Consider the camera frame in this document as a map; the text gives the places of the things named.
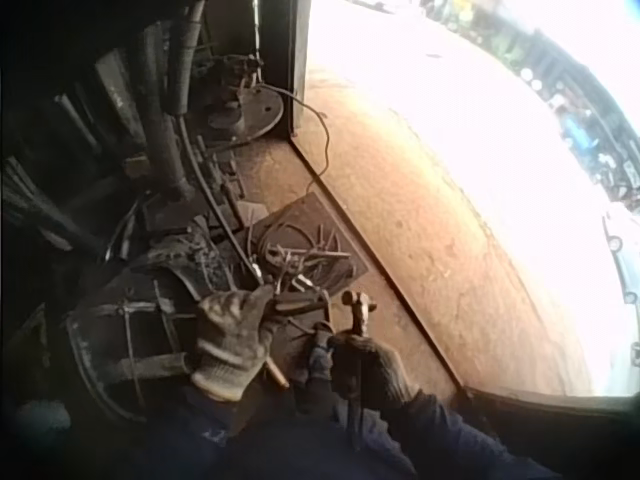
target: dirty glove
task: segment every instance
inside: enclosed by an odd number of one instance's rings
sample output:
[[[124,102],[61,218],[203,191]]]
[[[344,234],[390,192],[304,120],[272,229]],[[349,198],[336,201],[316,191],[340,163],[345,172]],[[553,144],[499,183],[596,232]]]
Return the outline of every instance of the dirty glove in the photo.
[[[200,367],[191,381],[216,400],[236,402],[256,376],[279,324],[262,321],[273,287],[220,292],[198,305]]]
[[[364,408],[378,411],[399,408],[418,394],[418,386],[408,379],[400,355],[392,348],[348,331],[330,338],[329,347],[333,348],[332,387],[341,397],[348,399],[354,393],[358,359],[362,372],[360,401]]]

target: wire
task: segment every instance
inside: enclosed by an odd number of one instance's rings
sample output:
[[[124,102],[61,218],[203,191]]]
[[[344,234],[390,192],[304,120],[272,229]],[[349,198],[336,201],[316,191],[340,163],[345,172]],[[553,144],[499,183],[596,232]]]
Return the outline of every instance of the wire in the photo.
[[[311,181],[309,182],[309,185],[307,185],[306,192],[309,193],[313,184],[316,183],[316,181],[319,180],[327,172],[327,170],[329,170],[329,166],[331,165],[329,160],[329,145],[331,143],[331,134],[329,133],[329,128],[327,127],[327,124],[324,121],[324,118],[322,118],[322,114],[319,111],[317,111],[312,106],[304,103],[302,100],[300,100],[298,97],[296,97],[293,93],[289,92],[288,90],[274,87],[273,85],[269,85],[268,83],[259,83],[258,85],[256,85],[256,87],[266,88],[267,90],[273,90],[274,92],[278,92],[278,93],[281,93],[282,95],[286,95],[287,97],[291,98],[294,102],[306,108],[307,110],[311,111],[316,117],[318,117],[318,120],[320,121],[320,124],[322,125],[322,128],[324,129],[324,133],[327,137],[327,141],[324,144],[324,167],[322,168],[322,170],[320,170],[320,172],[316,177],[311,179]]]

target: metal pipe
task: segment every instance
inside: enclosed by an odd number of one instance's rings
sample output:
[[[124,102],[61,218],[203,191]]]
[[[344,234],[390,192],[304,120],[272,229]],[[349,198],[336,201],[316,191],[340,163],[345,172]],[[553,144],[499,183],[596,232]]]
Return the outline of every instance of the metal pipe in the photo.
[[[158,34],[158,24],[150,25],[129,45],[131,83],[147,139],[147,155],[159,186],[171,199],[189,199],[193,196],[193,188],[180,161],[171,117],[162,111]]]
[[[198,45],[205,0],[198,0],[171,29],[169,71],[167,72],[167,111],[175,116],[187,113],[193,53]]]

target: glove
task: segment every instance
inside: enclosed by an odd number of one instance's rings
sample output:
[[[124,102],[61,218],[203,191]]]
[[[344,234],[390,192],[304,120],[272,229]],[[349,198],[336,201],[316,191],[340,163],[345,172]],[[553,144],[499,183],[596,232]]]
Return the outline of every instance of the glove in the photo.
[[[400,408],[418,394],[419,387],[408,379],[394,349],[349,331],[331,337],[329,347],[333,349],[332,388],[342,398],[360,393],[354,391],[358,360],[362,375],[360,402],[364,408],[378,411]]]
[[[267,356],[279,323],[262,321],[273,287],[214,293],[198,305],[200,367],[191,381],[216,400],[237,402]]]

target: sleeve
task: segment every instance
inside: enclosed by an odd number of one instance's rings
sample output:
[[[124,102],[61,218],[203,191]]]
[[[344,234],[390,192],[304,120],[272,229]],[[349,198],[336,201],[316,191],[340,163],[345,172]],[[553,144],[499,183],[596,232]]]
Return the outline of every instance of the sleeve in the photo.
[[[561,478],[530,459],[511,455],[433,395],[419,392],[408,405],[382,417],[420,478]]]
[[[126,452],[114,479],[202,478],[219,460],[235,404],[216,402],[193,386],[150,420],[139,445]]]

